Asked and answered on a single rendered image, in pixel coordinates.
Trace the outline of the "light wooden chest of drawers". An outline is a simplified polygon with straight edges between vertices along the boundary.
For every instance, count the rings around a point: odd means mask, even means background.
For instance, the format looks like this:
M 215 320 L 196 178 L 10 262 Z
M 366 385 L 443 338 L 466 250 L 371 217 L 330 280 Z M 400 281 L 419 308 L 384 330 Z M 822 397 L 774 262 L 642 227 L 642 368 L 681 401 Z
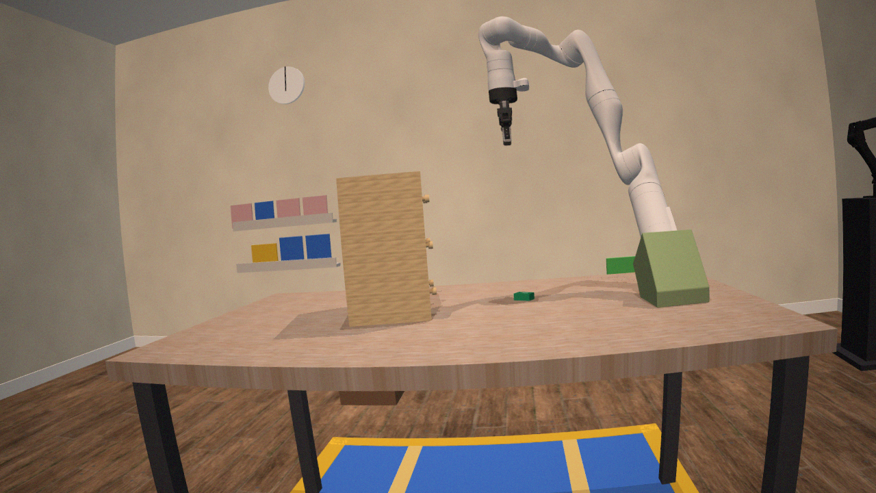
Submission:
M 337 178 L 348 326 L 432 320 L 420 171 Z

